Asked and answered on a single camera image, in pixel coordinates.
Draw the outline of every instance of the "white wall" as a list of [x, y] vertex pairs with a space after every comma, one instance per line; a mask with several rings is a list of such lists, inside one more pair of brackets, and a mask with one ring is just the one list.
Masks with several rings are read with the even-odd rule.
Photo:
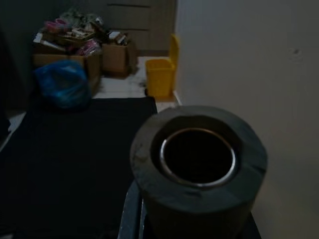
[[253, 209], [263, 239], [319, 237], [317, 2], [179, 1], [182, 103], [237, 114], [267, 148]]

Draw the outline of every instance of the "tiled floor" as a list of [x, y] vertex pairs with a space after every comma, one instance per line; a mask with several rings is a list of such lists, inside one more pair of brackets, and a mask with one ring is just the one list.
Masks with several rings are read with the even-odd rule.
[[[145, 62], [161, 57], [139, 57], [138, 71], [126, 79], [103, 77], [98, 93], [94, 98], [141, 98], [145, 97], [146, 83]], [[175, 102], [156, 103], [158, 112], [175, 107]]]

